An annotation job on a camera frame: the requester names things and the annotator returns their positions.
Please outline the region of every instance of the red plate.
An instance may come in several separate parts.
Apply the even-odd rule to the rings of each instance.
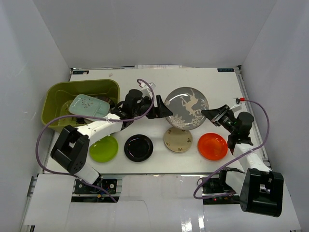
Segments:
[[[226,141],[215,133],[207,133],[200,137],[197,147],[203,157],[213,161],[220,160],[227,154]]]

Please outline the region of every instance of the olive green plastic tub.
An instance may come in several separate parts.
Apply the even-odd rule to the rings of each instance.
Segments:
[[[79,94],[86,94],[91,97],[109,97],[115,104],[117,104],[119,102],[119,85],[113,80],[58,83],[52,86],[47,92],[41,117],[42,123],[46,125],[56,117],[70,115],[69,106]],[[83,124],[79,124],[75,117],[68,117],[54,122],[49,128],[61,132],[61,130],[67,125],[77,127]]]

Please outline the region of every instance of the green plate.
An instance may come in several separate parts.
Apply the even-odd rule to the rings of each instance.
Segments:
[[[100,163],[111,161],[118,152],[117,140],[112,136],[106,136],[96,143],[92,144],[89,149],[90,157]]]

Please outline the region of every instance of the beige plate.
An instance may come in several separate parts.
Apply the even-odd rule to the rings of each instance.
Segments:
[[[169,128],[164,134],[164,143],[168,149],[174,152],[184,152],[192,145],[192,134],[188,130],[181,130],[175,127]]]

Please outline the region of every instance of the wall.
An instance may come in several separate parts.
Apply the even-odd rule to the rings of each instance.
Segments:
[[[276,0],[34,0],[69,67],[242,64]]]
[[[32,0],[0,0],[0,231],[19,231],[48,88],[69,69]],[[43,138],[41,158],[51,138]]]
[[[284,175],[303,231],[309,231],[309,1],[277,1],[244,64],[252,100],[267,109],[266,148],[275,171]],[[254,111],[265,132],[265,116]]]

